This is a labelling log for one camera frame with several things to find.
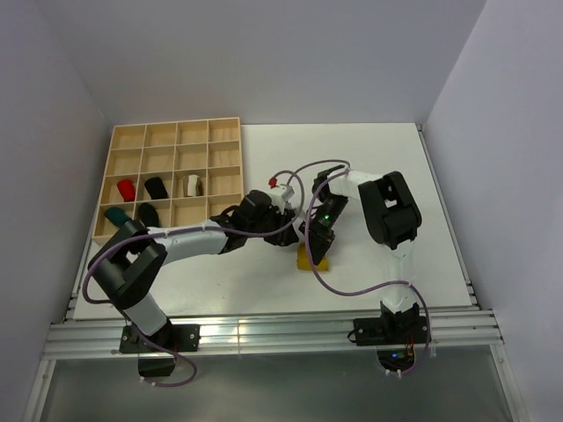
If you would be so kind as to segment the yellow cartoon sock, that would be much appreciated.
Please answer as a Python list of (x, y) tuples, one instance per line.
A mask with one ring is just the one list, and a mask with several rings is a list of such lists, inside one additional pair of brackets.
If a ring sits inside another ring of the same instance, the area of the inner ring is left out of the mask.
[[(301, 242), (297, 248), (296, 253), (296, 268), (300, 271), (311, 272), (311, 264), (308, 260), (307, 252), (305, 250), (304, 242)], [(316, 265), (318, 272), (328, 272), (330, 269), (329, 260), (323, 257), (318, 265)]]

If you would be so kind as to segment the black rolled sock upper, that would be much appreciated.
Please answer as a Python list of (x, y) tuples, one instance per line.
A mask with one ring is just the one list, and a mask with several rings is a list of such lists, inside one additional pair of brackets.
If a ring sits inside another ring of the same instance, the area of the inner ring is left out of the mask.
[(144, 187), (152, 200), (165, 200), (169, 198), (164, 181), (160, 177), (148, 178)]

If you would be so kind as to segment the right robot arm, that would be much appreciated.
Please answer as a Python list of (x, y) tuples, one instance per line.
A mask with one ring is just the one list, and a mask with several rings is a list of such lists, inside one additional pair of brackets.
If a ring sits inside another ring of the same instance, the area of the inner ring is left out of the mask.
[[(387, 248), (395, 264), (390, 280), (346, 292), (325, 282), (317, 266), (332, 246), (333, 226), (350, 200), (361, 204), (370, 237)], [(311, 203), (301, 226), (307, 263), (325, 289), (342, 297), (382, 292), (381, 332), (392, 343), (402, 341), (410, 333), (420, 319), (420, 311), (427, 307), (412, 280), (406, 277), (421, 223), (421, 212), (402, 173), (373, 175), (339, 165), (321, 171), (314, 179)]]

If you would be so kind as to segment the red rolled sock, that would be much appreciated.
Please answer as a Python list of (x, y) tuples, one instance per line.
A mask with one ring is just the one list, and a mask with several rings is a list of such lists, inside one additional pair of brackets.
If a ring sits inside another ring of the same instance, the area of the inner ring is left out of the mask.
[(116, 185), (120, 196), (125, 202), (132, 202), (135, 200), (135, 186), (130, 179), (121, 179)]

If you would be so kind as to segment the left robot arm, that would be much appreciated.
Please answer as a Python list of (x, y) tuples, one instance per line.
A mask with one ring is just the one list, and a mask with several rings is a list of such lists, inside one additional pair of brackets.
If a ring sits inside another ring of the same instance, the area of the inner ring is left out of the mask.
[(249, 238), (279, 246), (298, 236), (293, 221), (298, 212), (289, 204), (291, 186), (250, 191), (240, 204), (197, 224), (166, 230), (125, 222), (88, 265), (109, 302), (136, 327), (151, 351), (165, 349), (173, 338), (169, 317), (150, 294), (160, 269), (200, 255), (222, 255), (243, 247)]

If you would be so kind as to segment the black rolled sock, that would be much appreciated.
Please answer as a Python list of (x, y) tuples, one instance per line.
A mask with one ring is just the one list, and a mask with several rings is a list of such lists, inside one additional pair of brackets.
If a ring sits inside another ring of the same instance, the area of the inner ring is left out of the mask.
[(148, 202), (144, 202), (139, 205), (137, 218), (145, 227), (161, 227), (157, 210)]
[(148, 178), (144, 187), (152, 200), (165, 200), (169, 198), (164, 181), (160, 177)]

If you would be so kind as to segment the wooden compartment tray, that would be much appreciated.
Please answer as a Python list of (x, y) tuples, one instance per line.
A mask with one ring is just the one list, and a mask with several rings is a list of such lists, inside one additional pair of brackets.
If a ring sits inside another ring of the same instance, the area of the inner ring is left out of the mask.
[[(201, 197), (187, 198), (182, 178), (197, 174), (203, 183)], [(169, 198), (152, 200), (144, 182), (160, 177)], [(125, 202), (117, 182), (130, 179), (135, 200)], [(225, 208), (237, 205), (244, 196), (241, 125), (237, 117), (184, 120), (113, 128), (100, 189), (96, 222), (91, 239), (105, 244), (117, 228), (105, 217), (109, 207), (120, 207), (132, 219), (141, 203), (158, 212), (162, 228), (202, 222)]]

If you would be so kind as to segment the teal rolled sock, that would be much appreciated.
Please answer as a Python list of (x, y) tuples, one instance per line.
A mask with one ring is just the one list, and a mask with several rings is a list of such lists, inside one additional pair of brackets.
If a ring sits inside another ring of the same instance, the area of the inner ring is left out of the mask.
[(131, 217), (120, 207), (107, 208), (104, 212), (104, 217), (117, 229), (131, 220)]

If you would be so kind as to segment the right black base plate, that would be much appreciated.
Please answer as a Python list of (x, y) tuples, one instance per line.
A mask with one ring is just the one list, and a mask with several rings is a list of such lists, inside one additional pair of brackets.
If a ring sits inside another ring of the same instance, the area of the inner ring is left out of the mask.
[(356, 318), (347, 338), (357, 346), (425, 345), (429, 334), (424, 316)]

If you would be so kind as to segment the black rolled sock lower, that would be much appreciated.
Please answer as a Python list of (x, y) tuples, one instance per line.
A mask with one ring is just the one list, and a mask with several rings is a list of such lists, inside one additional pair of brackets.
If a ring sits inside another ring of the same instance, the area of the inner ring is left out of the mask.
[(157, 210), (148, 202), (144, 202), (139, 205), (137, 218), (145, 227), (161, 227)]

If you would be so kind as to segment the aluminium front rail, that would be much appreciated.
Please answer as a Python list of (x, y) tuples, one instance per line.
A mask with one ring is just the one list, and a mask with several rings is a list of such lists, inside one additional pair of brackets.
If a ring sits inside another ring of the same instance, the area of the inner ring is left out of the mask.
[[(201, 339), (195, 356), (262, 353), (339, 352), (354, 350), (347, 340), (353, 320), (371, 312), (327, 312), (269, 316), (213, 316), (173, 318), (174, 324), (198, 324)], [(49, 328), (43, 360), (122, 358), (120, 319), (70, 320)], [(503, 337), (491, 310), (434, 311), (433, 345), (501, 345)]]

